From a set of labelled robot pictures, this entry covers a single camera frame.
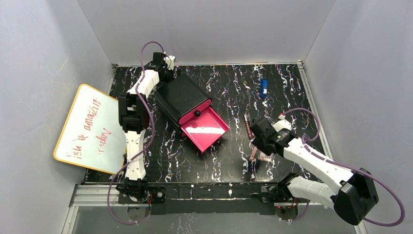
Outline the pink lip gloss tube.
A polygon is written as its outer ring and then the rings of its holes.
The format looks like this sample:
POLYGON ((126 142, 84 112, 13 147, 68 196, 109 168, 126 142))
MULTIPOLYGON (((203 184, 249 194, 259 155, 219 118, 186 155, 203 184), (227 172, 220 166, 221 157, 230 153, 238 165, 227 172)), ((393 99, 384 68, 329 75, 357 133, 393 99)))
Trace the pink lip gloss tube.
POLYGON ((257 153, 257 147, 254 147, 253 149, 252 149, 252 152, 251 152, 251 154, 250 154, 250 157, 249 157, 249 160, 250 161, 252 161, 254 158, 255 158, 255 155, 256 155, 256 153, 257 153))

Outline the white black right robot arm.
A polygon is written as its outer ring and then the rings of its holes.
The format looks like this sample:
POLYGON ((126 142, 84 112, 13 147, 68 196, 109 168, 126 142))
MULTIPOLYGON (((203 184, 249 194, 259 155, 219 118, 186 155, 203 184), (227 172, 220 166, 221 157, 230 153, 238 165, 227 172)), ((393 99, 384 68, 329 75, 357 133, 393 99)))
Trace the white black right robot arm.
POLYGON ((336 165, 304 144, 290 128, 291 123, 285 119, 278 119, 275 124, 253 119, 249 127, 254 136, 252 144, 267 156, 279 155, 300 164, 319 181, 289 173, 276 185, 264 188, 265 200, 304 198, 333 209, 345 222, 358 225, 379 201, 371 174, 363 168, 336 165))

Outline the pink drawer tray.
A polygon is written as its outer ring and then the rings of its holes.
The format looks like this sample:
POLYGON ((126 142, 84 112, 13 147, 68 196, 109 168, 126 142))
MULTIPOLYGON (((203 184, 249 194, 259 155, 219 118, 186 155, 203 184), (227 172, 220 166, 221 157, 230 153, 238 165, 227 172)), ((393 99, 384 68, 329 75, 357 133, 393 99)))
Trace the pink drawer tray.
POLYGON ((205 100, 178 121, 183 136, 189 137, 202 153, 230 129, 212 108, 211 103, 211 99, 205 100))

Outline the clear false eyelash case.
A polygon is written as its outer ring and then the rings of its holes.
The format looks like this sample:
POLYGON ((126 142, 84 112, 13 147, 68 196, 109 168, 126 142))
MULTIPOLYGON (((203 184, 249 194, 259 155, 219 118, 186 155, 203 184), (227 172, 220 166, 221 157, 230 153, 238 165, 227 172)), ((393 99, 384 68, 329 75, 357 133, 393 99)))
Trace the clear false eyelash case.
POLYGON ((264 152, 260 152, 258 160, 265 162, 272 162, 274 154, 266 155, 264 152))

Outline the red lip gloss tube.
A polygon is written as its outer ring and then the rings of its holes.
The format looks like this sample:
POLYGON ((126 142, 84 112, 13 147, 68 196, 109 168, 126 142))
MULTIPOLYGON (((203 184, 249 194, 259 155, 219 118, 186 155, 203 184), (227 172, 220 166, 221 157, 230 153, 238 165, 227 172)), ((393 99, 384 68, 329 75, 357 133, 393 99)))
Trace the red lip gloss tube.
POLYGON ((250 129, 250 116, 248 113, 244 114, 244 122, 245 122, 246 130, 247 130, 248 138, 253 139, 254 135, 250 129))

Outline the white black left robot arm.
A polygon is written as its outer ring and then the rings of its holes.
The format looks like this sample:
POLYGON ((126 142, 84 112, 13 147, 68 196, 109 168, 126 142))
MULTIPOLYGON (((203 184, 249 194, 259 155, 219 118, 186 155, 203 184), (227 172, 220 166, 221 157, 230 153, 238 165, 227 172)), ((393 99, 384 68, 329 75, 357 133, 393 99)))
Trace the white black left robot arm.
POLYGON ((159 84, 173 79, 175 56, 155 52, 152 61, 142 67, 136 83, 118 96, 119 124, 126 138, 124 183, 116 189, 136 202, 151 198, 144 164, 145 132, 154 123, 147 98, 159 84))

